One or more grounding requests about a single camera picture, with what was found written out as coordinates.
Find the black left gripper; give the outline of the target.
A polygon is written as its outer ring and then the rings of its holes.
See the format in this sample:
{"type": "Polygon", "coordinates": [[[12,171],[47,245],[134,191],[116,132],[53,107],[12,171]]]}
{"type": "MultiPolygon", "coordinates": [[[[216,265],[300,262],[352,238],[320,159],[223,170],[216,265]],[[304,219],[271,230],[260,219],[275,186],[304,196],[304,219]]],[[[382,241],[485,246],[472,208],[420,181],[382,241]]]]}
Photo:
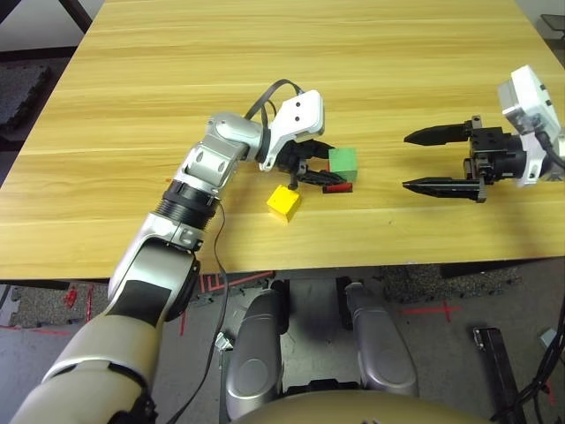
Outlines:
{"type": "Polygon", "coordinates": [[[278,153],[275,165],[281,172],[290,175],[288,188],[297,188],[298,182],[306,183],[313,186],[336,186],[346,183],[346,180],[338,174],[328,170],[306,170],[304,173],[298,174],[301,164],[307,159],[319,158],[327,160],[329,151],[334,146],[318,140],[306,140],[297,142],[295,140],[288,141],[281,151],[278,153]]]}

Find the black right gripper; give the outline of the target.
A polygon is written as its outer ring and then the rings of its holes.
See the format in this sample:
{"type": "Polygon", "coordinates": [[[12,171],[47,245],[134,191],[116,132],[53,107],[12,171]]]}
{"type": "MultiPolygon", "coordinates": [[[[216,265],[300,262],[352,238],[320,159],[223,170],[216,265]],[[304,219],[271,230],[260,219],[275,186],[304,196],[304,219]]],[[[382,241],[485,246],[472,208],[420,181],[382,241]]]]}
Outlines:
{"type": "Polygon", "coordinates": [[[517,135],[501,127],[483,127],[479,116],[457,125],[436,125],[412,132],[405,143],[439,146],[469,141],[469,157],[463,160],[466,179],[418,178],[402,182],[414,193],[436,198],[486,201],[486,187],[503,179],[519,179],[525,170],[526,153],[517,135]]]}

